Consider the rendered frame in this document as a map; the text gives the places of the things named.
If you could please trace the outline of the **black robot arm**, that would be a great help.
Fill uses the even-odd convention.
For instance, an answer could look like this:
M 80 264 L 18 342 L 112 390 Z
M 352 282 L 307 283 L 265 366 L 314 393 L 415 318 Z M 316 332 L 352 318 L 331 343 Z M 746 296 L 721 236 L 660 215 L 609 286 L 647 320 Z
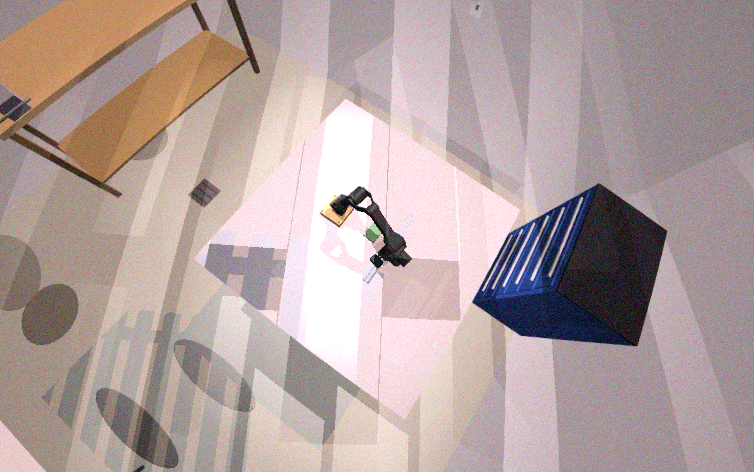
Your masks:
M 371 199 L 372 203 L 367 208 L 358 206 L 367 197 Z M 366 188 L 358 186 L 348 195 L 340 194 L 329 205 L 332 207 L 332 211 L 340 216 L 343 216 L 346 210 L 352 206 L 356 211 L 364 212 L 371 217 L 384 237 L 385 251 L 392 255 L 386 260 L 394 266 L 398 267 L 401 264 L 404 268 L 413 259 L 404 250 L 407 245 L 403 236 L 393 231 L 380 211 L 379 205 L 373 201 L 372 194 Z

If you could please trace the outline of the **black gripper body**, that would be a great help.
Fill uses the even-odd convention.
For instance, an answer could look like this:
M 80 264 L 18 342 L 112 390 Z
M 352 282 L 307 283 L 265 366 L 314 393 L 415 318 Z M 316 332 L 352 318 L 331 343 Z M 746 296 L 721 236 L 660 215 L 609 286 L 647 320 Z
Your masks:
M 379 268 L 379 267 L 380 267 L 380 266 L 381 266 L 382 264 L 384 264 L 384 262 L 383 262 L 383 261 L 381 260 L 381 258 L 383 258 L 384 260 L 386 260 L 387 258 L 389 258 L 389 257 L 391 257 L 391 256 L 392 256 L 391 254 L 388 254 L 388 253 L 387 253 L 387 252 L 385 251 L 385 245 L 384 245 L 384 246 L 382 247 L 381 251 L 382 251 L 382 252 L 381 252 L 380 254 L 378 254 L 378 255 L 377 255 L 377 254 L 375 253 L 375 254 L 374 254 L 374 255 L 373 255 L 373 256 L 372 256 L 371 258 L 370 258 L 370 261 L 371 261 L 371 262 L 373 263 L 373 265 L 374 265 L 374 266 L 375 266 L 376 268 Z M 380 256 L 380 257 L 379 257 L 379 256 Z

